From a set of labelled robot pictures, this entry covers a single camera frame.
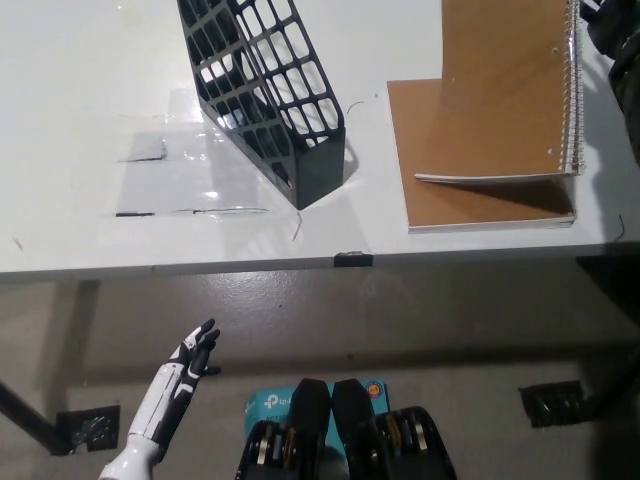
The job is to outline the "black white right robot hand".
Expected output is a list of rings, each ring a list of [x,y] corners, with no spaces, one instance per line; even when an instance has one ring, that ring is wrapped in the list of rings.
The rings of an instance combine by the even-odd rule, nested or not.
[[[628,39],[639,31],[636,0],[580,1],[579,12],[596,50],[612,60],[619,57]]]

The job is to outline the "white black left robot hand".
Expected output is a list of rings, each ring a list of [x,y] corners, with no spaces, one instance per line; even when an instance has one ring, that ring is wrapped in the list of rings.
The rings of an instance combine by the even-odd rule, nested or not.
[[[129,428],[123,450],[102,470],[102,479],[151,479],[191,403],[200,380],[220,373],[208,365],[220,330],[213,318],[187,335],[162,364]]]

